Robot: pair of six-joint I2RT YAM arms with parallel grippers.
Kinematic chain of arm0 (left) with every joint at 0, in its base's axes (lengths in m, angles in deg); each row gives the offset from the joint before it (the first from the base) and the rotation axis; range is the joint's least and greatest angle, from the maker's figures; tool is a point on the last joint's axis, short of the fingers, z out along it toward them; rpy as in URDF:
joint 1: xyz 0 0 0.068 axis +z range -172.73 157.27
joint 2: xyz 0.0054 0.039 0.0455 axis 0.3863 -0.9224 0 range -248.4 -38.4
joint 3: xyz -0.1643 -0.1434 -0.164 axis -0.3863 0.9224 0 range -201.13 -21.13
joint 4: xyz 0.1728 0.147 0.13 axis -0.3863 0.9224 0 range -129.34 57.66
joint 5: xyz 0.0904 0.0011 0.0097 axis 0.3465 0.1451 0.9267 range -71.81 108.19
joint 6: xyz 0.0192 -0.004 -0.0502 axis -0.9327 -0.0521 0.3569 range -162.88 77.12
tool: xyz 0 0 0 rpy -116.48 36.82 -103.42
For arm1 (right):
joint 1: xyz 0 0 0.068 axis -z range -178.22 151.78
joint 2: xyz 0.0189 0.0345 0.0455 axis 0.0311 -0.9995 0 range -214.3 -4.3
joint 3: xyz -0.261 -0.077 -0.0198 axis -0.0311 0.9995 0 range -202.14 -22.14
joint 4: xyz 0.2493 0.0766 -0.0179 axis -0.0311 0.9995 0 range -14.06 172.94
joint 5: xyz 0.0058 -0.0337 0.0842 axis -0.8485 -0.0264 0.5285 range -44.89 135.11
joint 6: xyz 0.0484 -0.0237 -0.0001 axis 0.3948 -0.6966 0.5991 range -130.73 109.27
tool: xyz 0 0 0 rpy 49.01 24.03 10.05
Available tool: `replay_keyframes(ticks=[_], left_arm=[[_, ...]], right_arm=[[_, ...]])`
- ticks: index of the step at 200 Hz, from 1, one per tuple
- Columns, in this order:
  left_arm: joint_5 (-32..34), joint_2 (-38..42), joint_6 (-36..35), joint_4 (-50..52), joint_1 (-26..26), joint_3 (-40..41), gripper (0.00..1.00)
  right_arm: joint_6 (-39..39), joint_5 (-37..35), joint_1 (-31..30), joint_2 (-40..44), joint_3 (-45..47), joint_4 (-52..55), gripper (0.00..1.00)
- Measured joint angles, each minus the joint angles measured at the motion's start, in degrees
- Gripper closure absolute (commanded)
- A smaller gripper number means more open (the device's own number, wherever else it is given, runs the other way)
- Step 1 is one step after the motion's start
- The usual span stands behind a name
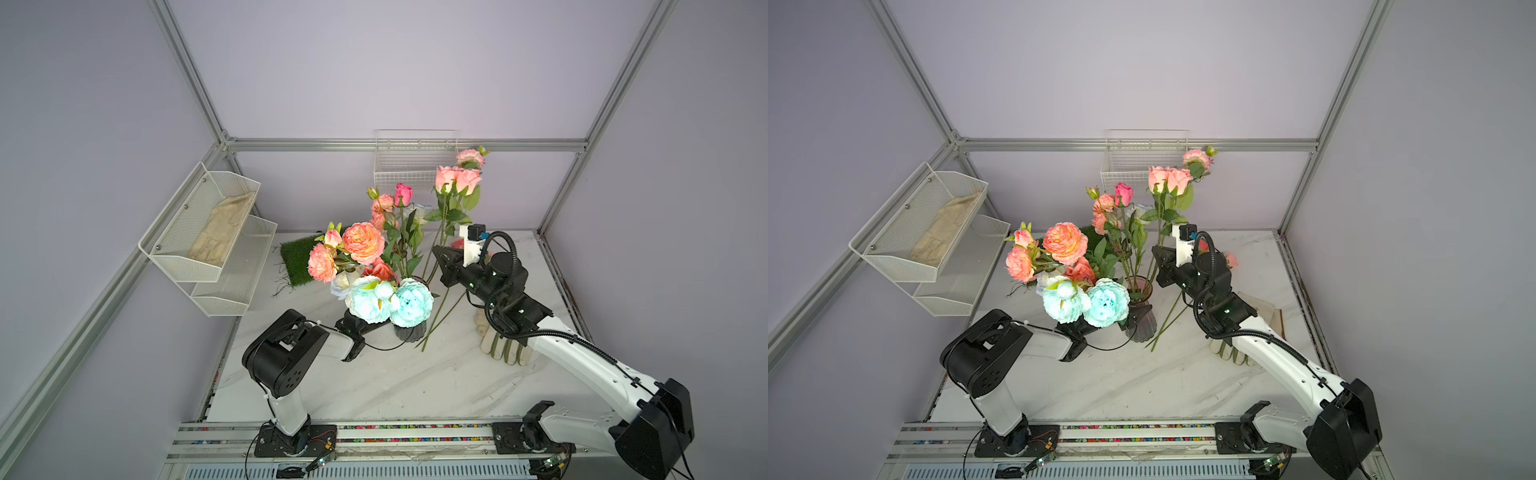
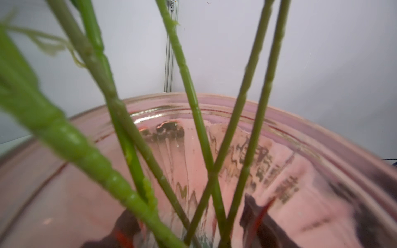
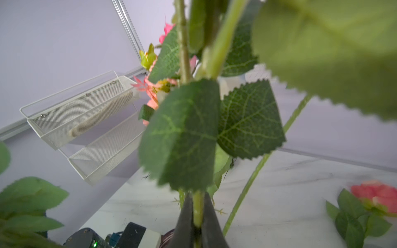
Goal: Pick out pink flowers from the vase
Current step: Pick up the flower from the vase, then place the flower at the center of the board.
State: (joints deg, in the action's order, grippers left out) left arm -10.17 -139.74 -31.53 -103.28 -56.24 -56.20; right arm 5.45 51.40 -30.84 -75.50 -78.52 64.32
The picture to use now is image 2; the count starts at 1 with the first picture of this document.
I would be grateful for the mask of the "pink spray rose stem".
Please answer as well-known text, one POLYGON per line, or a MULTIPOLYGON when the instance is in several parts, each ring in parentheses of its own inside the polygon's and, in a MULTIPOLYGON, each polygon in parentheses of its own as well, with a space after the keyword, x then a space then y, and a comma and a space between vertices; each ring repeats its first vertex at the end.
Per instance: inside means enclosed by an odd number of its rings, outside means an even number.
MULTIPOLYGON (((255 73, 255 69, 259 60, 259 55, 263 47, 263 41, 267 32, 270 16, 272 13, 273 3, 274 3, 273 1, 265 1, 264 3, 261 16, 259 19, 256 36, 254 39, 254 44, 246 66, 240 91, 232 112, 232 117, 228 124, 225 137, 221 144, 215 164, 212 170, 208 174, 208 183, 199 201, 191 225, 188 228, 184 238, 184 243, 188 246, 190 245, 193 235, 195 234, 196 228, 198 226, 198 222, 201 219, 206 206, 208 205, 209 198, 215 190, 216 183, 218 183, 218 174, 223 166, 223 162, 226 158, 228 148, 230 146, 235 130, 237 128, 239 118, 241 116, 243 107, 247 99, 247 92, 251 86, 253 75, 255 73)), ((273 87, 273 80, 275 78, 278 58, 282 47, 282 41, 285 35, 285 28, 286 28, 286 22, 287 22, 290 5, 291 2, 289 0, 284 0, 280 2, 277 24, 275 28, 270 55, 268 58, 264 84, 261 92, 261 97, 259 99, 258 108, 256 111, 252 133, 249 139, 249 145, 244 159, 244 164, 240 172, 240 176, 238 179, 238 183, 236 186, 236 190, 233 196, 233 200, 231 203, 230 210, 228 212, 226 222, 224 225, 220 225, 221 240, 219 243, 219 247, 221 248, 225 248, 230 240, 230 234, 234 225, 237 211, 242 201, 243 192, 249 175, 249 169, 253 162, 253 157, 258 144, 259 135, 261 133, 262 125, 264 122, 264 117, 268 105, 270 92, 273 87)))

